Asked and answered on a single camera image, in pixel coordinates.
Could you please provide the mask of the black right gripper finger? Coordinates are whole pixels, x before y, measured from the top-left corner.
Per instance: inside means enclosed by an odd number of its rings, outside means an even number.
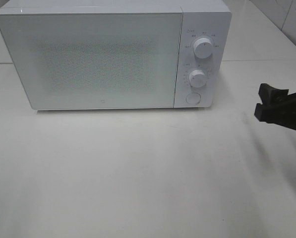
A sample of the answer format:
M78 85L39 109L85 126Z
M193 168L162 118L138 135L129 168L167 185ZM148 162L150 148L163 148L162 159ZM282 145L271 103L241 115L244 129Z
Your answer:
M296 100L296 93L289 94L289 89L277 89L267 83L260 85L258 95L262 105L268 107Z
M296 131L296 105L265 106L256 104L254 116L260 122L276 124Z

